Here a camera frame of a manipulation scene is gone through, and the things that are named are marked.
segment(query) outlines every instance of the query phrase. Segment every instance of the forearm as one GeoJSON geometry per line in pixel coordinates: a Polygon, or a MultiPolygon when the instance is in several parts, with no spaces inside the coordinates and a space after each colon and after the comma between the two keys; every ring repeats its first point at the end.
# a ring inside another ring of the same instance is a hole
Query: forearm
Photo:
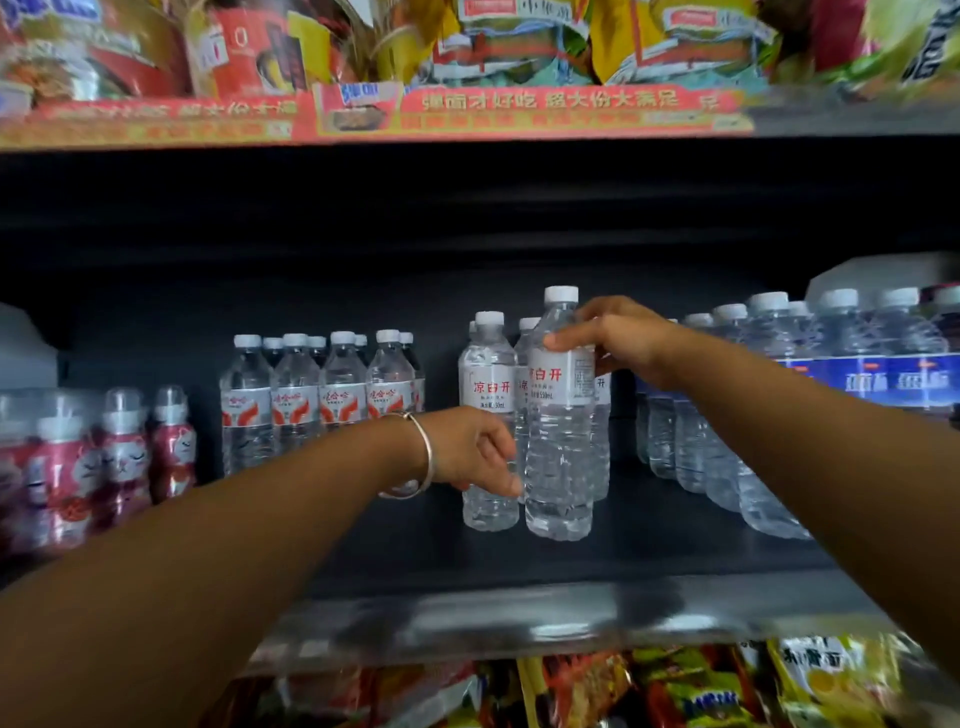
{"type": "Polygon", "coordinates": [[[740,454],[899,624],[960,674],[960,434],[679,329],[668,363],[740,454]]]}
{"type": "Polygon", "coordinates": [[[9,722],[195,719],[375,494],[417,477],[424,457],[400,418],[353,425],[168,501],[13,585],[0,596],[9,722]]]}

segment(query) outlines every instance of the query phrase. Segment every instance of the store shelf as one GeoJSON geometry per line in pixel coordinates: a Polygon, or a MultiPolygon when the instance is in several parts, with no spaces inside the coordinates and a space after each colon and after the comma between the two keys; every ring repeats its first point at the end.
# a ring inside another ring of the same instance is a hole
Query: store shelf
{"type": "Polygon", "coordinates": [[[816,544],[756,533],[639,466],[574,544],[463,526],[436,488],[377,502],[254,654],[251,672],[889,629],[816,544]]]}

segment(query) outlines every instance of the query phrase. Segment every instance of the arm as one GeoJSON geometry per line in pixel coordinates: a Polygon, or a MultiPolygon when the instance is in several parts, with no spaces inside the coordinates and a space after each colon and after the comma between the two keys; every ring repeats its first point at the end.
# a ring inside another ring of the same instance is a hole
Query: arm
{"type": "Polygon", "coordinates": [[[829,389],[623,297],[545,342],[683,391],[897,624],[960,678],[960,433],[829,389]]]}
{"type": "MultiPolygon", "coordinates": [[[[513,438],[494,415],[459,407],[418,420],[438,480],[519,495],[504,460],[513,438]]],[[[413,423],[352,425],[24,578],[0,595],[5,722],[196,724],[370,500],[425,471],[413,423]]]]}

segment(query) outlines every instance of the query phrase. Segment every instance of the bracelet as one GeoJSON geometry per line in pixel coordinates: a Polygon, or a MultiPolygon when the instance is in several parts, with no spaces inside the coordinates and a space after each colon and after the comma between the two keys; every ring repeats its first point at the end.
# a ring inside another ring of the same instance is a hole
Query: bracelet
{"type": "Polygon", "coordinates": [[[430,444],[430,438],[426,434],[426,430],[423,429],[423,425],[417,422],[417,418],[413,416],[412,412],[391,412],[390,415],[395,415],[403,420],[408,420],[417,426],[417,430],[420,431],[420,437],[423,438],[423,444],[426,445],[426,476],[423,478],[423,481],[417,484],[417,488],[411,490],[410,484],[416,483],[416,480],[410,480],[403,485],[396,486],[390,490],[383,491],[380,493],[380,497],[388,498],[390,500],[406,500],[414,496],[420,495],[423,491],[430,487],[430,483],[433,482],[433,473],[436,469],[436,462],[433,457],[433,446],[430,444]]]}

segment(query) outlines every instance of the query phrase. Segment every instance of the hand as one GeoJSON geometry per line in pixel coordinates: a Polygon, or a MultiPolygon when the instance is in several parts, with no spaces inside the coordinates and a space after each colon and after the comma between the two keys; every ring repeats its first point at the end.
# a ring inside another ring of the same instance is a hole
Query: hand
{"type": "Polygon", "coordinates": [[[670,391],[674,382],[668,360],[678,344],[691,333],[667,321],[626,296],[603,296],[577,309],[581,323],[543,337],[554,352],[568,352],[592,344],[596,374],[630,369],[644,381],[670,391]]]}
{"type": "Polygon", "coordinates": [[[507,468],[516,458],[516,443],[495,415],[454,407],[417,415],[417,420],[433,446],[435,480],[462,491],[472,483],[497,496],[522,493],[520,479],[507,468]]]}

